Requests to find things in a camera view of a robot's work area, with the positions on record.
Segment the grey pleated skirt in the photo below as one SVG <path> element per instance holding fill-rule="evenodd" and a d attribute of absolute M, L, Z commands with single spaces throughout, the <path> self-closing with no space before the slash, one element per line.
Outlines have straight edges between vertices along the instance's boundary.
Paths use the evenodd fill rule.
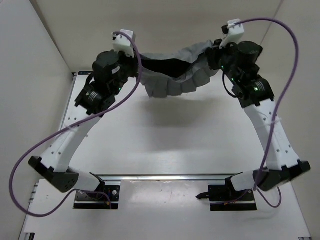
<path fill-rule="evenodd" d="M 142 77 L 140 83 L 150 98 L 163 99 L 196 92 L 211 82 L 218 73 L 211 70 L 206 50 L 213 42 L 199 42 L 174 53 L 141 54 Z"/>

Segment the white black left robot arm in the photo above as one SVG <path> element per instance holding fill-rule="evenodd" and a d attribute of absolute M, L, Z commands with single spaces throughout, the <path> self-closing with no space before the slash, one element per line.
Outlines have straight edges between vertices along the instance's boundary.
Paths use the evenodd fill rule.
<path fill-rule="evenodd" d="M 31 157 L 28 164 L 61 193 L 77 189 L 93 199 L 101 198 L 105 183 L 93 173 L 70 167 L 70 162 L 89 131 L 114 105 L 128 79 L 137 75 L 135 53 L 132 56 L 114 50 L 100 53 L 66 119 L 65 131 L 40 156 Z"/>

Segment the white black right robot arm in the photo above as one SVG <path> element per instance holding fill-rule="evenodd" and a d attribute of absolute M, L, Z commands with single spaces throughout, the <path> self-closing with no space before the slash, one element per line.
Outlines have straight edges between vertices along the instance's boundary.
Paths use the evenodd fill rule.
<path fill-rule="evenodd" d="M 249 117 L 266 154 L 262 168 L 241 172 L 225 179 L 224 195 L 236 200 L 243 191 L 257 187 L 267 192 L 311 170 L 308 161 L 300 160 L 284 131 L 276 109 L 275 95 L 269 82 L 259 75 L 257 59 L 263 47 L 252 42 L 214 41 L 205 55 L 211 70 L 221 70 L 232 83 L 232 96 Z"/>

